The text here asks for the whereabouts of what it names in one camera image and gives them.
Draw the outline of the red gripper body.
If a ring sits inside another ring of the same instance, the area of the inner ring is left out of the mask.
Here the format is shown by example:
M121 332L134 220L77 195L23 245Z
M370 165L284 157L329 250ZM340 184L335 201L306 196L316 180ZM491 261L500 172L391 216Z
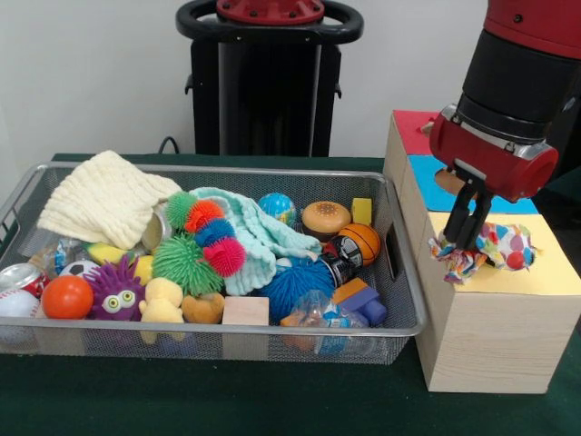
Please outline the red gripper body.
M558 151L546 142L519 144L456 123L440 113L429 135L432 154L462 180L477 179L485 189L514 203L546 184Z

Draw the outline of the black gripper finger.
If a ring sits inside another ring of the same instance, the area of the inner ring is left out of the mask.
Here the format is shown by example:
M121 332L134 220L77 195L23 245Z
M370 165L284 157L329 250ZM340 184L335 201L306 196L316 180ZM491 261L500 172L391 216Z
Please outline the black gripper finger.
M449 243L461 245L461 234L464 224L470 216L469 202L473 197L473 186L465 183L460 189L444 229L444 236Z
M476 199L475 211L467 217L461 231L461 249L473 250L476 239L489 213L492 203L491 193L479 193Z

